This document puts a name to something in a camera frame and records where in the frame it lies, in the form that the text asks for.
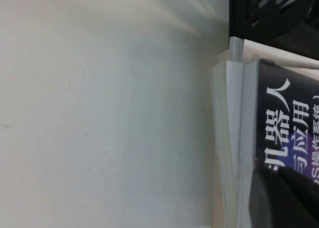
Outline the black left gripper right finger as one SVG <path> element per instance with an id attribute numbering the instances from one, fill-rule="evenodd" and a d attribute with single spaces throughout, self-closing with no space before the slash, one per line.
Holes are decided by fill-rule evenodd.
<path id="1" fill-rule="evenodd" d="M 274 185 L 275 221 L 317 221 L 319 186 L 316 184 Z"/>

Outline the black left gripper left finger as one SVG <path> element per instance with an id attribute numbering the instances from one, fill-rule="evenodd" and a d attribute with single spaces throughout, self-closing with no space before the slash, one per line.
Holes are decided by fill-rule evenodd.
<path id="1" fill-rule="evenodd" d="M 317 228 L 318 220 L 300 200 L 285 187 L 268 190 L 262 184 L 253 184 L 249 200 L 253 228 Z"/>

